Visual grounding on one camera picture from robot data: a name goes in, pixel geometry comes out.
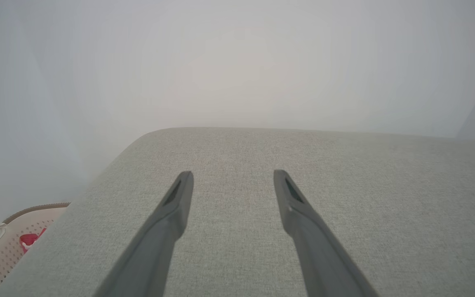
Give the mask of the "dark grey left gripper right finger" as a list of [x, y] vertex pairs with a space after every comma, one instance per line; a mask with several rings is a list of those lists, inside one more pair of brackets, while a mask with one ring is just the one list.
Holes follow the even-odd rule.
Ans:
[[308, 297], [379, 297], [290, 175], [275, 170], [273, 183], [283, 229], [294, 242]]

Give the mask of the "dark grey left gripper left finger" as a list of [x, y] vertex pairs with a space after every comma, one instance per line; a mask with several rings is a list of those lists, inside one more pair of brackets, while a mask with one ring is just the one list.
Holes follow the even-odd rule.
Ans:
[[93, 297], [163, 297], [174, 246], [190, 214], [194, 177], [179, 173]]

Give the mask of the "red cloth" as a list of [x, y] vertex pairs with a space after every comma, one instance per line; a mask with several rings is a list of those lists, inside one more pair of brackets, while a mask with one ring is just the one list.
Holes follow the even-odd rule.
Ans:
[[24, 234], [19, 237], [19, 246], [23, 250], [23, 254], [27, 253], [33, 244], [43, 235], [47, 228], [43, 228], [39, 234]]

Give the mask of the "grey fabric sofa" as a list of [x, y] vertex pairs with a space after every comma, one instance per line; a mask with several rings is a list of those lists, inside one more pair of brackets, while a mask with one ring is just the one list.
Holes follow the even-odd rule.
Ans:
[[134, 141], [19, 260], [0, 297], [92, 297], [182, 171], [193, 197], [165, 297], [307, 297], [275, 169], [381, 297], [475, 297], [475, 141], [245, 128]]

